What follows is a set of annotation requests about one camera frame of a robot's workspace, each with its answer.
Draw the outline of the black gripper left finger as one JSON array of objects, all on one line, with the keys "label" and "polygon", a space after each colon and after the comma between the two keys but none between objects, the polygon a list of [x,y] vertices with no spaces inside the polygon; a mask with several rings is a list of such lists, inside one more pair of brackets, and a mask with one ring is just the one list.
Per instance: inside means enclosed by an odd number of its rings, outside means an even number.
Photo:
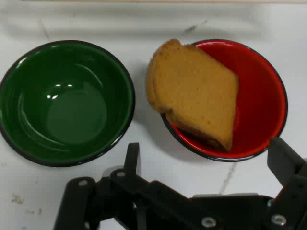
[{"label": "black gripper left finger", "polygon": [[187,199],[159,181],[137,175],[138,143],[127,148],[123,168],[98,182],[90,177],[70,180],[56,218],[56,230],[96,230],[115,219],[127,230],[187,230],[180,205]]}]

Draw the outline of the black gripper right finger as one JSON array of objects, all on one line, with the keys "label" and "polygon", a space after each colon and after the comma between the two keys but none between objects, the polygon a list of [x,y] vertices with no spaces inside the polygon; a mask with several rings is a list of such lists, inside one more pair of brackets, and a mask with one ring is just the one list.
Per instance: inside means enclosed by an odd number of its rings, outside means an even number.
[{"label": "black gripper right finger", "polygon": [[261,230],[307,228],[307,161],[282,138],[272,138],[267,165],[282,185],[261,218]]}]

